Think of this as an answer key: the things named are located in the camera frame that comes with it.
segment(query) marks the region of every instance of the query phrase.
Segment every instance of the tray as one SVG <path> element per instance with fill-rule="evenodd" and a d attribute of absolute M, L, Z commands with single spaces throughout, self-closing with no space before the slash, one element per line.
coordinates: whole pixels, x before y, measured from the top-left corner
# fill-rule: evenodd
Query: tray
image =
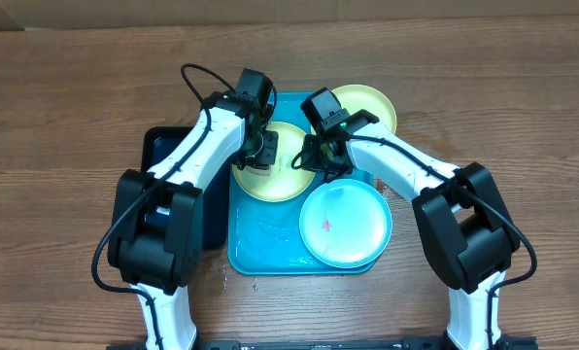
<path fill-rule="evenodd" d="M 300 103 L 311 92 L 280 92 L 272 121 L 292 123 L 305 132 L 311 126 Z M 373 186 L 373 177 L 355 170 L 342 178 L 360 180 Z M 316 174 L 300 195 L 282 202 L 264 202 L 244 192 L 233 174 L 229 182 L 229 227 L 227 256 L 233 267 L 248 275 L 357 274 L 375 262 L 356 268 L 337 268 L 317 260 L 302 242 L 298 218 L 302 204 L 324 182 Z"/>

